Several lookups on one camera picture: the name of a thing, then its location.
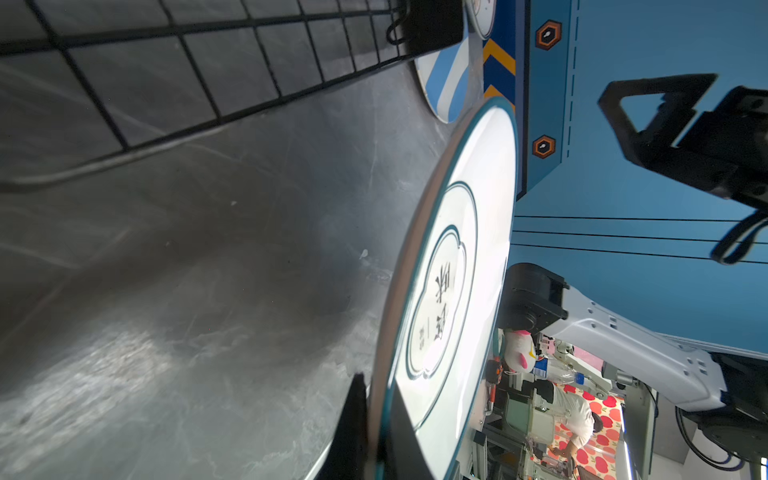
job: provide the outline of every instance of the pink plush toy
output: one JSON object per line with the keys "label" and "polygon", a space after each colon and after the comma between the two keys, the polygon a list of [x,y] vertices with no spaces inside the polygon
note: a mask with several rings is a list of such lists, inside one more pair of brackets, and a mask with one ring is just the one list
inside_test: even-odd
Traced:
{"label": "pink plush toy", "polygon": [[536,363],[536,351],[531,334],[525,330],[504,332],[506,347],[504,361],[513,372],[530,372]]}

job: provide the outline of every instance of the plastic bottle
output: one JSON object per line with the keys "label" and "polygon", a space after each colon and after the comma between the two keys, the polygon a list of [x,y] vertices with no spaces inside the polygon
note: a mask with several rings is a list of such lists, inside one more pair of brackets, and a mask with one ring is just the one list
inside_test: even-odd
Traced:
{"label": "plastic bottle", "polygon": [[554,383],[568,385],[576,380],[576,371],[556,358],[546,357],[536,362],[533,374]]}

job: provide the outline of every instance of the white plate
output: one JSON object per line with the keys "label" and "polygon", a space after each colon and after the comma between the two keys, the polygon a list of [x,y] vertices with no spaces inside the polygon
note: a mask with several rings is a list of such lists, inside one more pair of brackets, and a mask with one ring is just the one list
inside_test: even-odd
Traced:
{"label": "white plate", "polygon": [[369,408],[375,478],[397,384],[432,475],[452,467],[502,292],[517,171],[511,105],[491,98],[457,127],[406,236],[382,317]]}
{"label": "white plate", "polygon": [[469,17],[475,31],[487,40],[493,30],[493,18],[496,15],[496,0],[465,0]]}

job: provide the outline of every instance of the chinese characters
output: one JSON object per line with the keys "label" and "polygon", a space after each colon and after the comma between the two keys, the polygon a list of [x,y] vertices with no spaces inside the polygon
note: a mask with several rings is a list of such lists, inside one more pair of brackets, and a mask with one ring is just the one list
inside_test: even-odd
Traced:
{"label": "chinese characters", "polygon": [[434,340],[438,340],[442,338],[442,332],[445,329],[445,315],[447,314],[447,306],[442,301],[442,294],[448,291],[448,288],[451,286],[451,264],[446,263],[444,266],[440,266],[440,274],[435,277],[435,282],[437,283],[437,292],[435,292],[435,298],[437,299],[438,304],[442,304],[442,310],[440,311],[440,314],[437,315],[436,325],[435,325],[435,338]]}

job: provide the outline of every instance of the yellow chevron stripe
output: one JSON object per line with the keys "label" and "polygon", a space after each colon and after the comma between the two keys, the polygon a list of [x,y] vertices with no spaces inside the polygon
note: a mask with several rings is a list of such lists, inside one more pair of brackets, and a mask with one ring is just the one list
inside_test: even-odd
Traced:
{"label": "yellow chevron stripe", "polygon": [[504,65],[504,68],[509,70],[513,75],[517,71],[517,62],[512,56],[504,51],[503,48],[498,46],[493,40],[488,40],[485,47],[482,48],[482,62],[485,63],[488,57],[493,57],[498,60],[498,63]]}
{"label": "yellow chevron stripe", "polygon": [[[484,98],[490,98],[490,97],[502,97],[506,98],[496,87],[493,85],[489,85],[487,89],[485,89],[485,93],[483,94]],[[515,104],[512,104],[511,100],[509,103],[512,105],[512,111],[515,112]]]}

